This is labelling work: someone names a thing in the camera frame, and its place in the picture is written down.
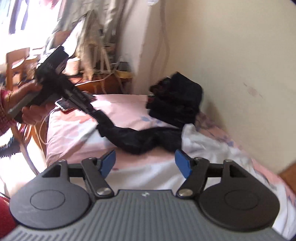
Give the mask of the person's left hand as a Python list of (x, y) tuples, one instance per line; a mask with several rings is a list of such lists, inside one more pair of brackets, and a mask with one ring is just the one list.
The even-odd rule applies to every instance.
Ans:
[[(24, 84), (16, 91), (5, 93), (1, 100), (1, 107), (4, 109), (6, 118), (9, 121), (15, 121), (8, 114), (9, 110), (18, 104), (28, 93), (38, 92), (41, 89), (42, 85), (33, 80)], [(25, 124), (34, 126), (36, 123), (41, 122), (55, 107), (54, 102), (49, 102), (41, 106), (31, 105), (29, 107), (23, 107), (21, 110), (22, 120)]]

